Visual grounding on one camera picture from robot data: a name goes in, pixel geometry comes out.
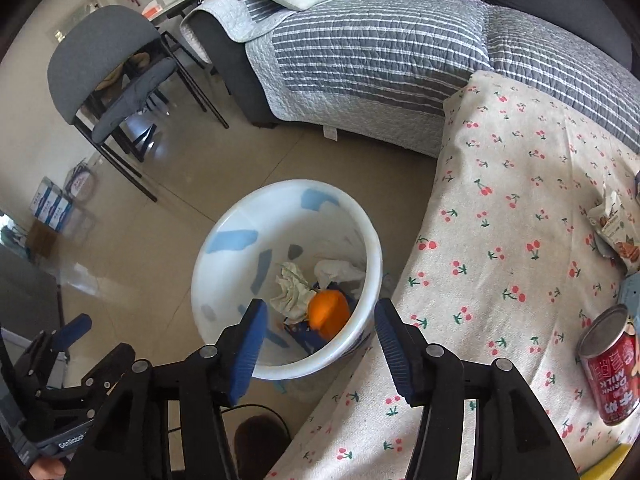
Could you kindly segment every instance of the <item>chair seat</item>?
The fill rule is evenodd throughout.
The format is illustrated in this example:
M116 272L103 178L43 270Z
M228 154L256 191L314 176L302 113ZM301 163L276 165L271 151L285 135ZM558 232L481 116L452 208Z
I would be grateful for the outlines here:
M124 119L142 110L149 94L176 69L175 61L165 57L131 81L94 126L91 132L92 141L96 144L103 143Z

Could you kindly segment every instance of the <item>white plastic bucket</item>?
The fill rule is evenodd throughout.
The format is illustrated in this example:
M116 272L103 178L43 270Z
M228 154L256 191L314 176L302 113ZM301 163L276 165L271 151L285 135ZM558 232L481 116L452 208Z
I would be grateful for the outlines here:
M280 263L294 261L309 282L322 259L347 260L366 277L360 300L338 335L308 355L269 307L268 334L254 377L288 380L312 374L345 355L369 335L382 282L378 234L360 205L337 187L315 180L287 180L258 189L236 203L204 241L191 283L191 305L200 336L214 344L237 324L253 298L267 304L280 293Z

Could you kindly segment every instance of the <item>tiled floor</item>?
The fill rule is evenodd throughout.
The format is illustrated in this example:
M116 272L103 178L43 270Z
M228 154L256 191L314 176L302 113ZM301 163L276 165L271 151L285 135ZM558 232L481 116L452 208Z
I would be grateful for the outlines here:
M91 332L71 348L68 385L78 383L120 341L153 364L181 360L201 346L190 304L198 250L216 219L260 186L312 178L349 193L372 219L385 270L393 276L402 271L414 243L433 183L434 159L363 136L344 134L333 142L307 125L255 128L219 79L197 68L192 72L230 129L203 113L178 80L165 83L170 117L156 118L156 143L140 165L158 202L148 200L108 163L98 162L96 192L84 206L94 224L84 239L76 233L58 245L65 317L86 312L94 321ZM241 402L271 406L292 432L313 409L258 380ZM228 434L258 411L229 413ZM175 413L172 422L178 424ZM179 435L172 434L173 444ZM174 467L179 466L179 446L172 446L172 453Z

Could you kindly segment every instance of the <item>brown shoe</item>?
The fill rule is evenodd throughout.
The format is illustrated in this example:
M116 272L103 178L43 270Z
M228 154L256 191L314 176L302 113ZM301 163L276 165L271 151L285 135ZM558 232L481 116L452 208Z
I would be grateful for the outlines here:
M234 450L240 480L262 480L287 449L291 440L269 415L244 421L234 435Z

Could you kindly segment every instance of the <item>blanket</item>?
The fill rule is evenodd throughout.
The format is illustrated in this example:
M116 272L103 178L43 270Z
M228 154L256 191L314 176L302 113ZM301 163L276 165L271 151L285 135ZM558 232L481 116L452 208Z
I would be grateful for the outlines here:
M480 0L331 0L246 44L271 110L437 156L477 70L539 88L640 151L640 82L573 34Z
M190 18L196 12L208 12L220 22L231 40L245 43L267 34L296 11L271 0L204 0L180 22L180 33L204 62L211 63L191 29Z
M392 300L402 320L464 360L509 358L581 472L638 434L640 410L603 424L575 347L616 303L624 269L600 256L586 211L606 182L629 222L640 160L564 103L477 72L444 101L427 212ZM270 477L404 478L421 410L395 390L376 338L329 387ZM471 474L473 400L459 478Z

